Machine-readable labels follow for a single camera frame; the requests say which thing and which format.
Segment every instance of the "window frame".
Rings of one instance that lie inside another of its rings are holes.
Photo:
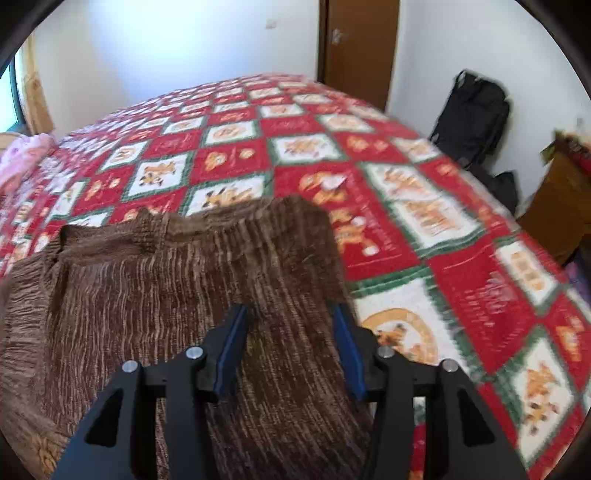
[[[21,98],[18,95],[18,84],[17,84],[17,61],[16,57],[13,57],[8,65],[8,76],[10,78],[10,90],[12,94],[12,104],[14,111],[17,114],[17,121],[8,128],[8,132],[17,132],[24,135],[29,135],[29,129],[27,127],[27,121],[22,111]]]

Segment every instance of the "metal screw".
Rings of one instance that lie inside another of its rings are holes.
[[[451,358],[445,359],[441,365],[446,372],[451,374],[457,372],[457,369],[460,368],[460,365],[458,365],[458,363]]]
[[[135,372],[138,369],[138,363],[135,360],[127,360],[124,364],[123,364],[123,371],[126,374],[130,374],[132,372]]]
[[[381,358],[392,358],[394,356],[394,349],[388,345],[382,345],[378,348],[378,355]]]
[[[203,348],[200,346],[191,346],[187,348],[185,355],[187,355],[187,357],[191,360],[195,360],[203,355]]]

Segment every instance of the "brown striped cloth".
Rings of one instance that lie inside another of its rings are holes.
[[[126,359],[166,361],[252,306],[238,381],[208,409],[227,479],[354,479],[371,417],[345,391],[327,302],[347,301],[327,214],[299,197],[65,226],[0,291],[0,429],[46,478]],[[162,408],[160,478],[168,478]]]

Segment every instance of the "brown door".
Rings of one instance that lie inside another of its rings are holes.
[[[384,111],[400,0],[326,1],[325,84]]]

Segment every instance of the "bedspread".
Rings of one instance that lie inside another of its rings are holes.
[[[72,132],[4,199],[0,273],[67,223],[294,193],[329,212],[361,325],[413,360],[457,360],[543,478],[591,406],[589,307],[437,148],[301,76],[177,90]],[[420,478],[421,399],[415,423]]]

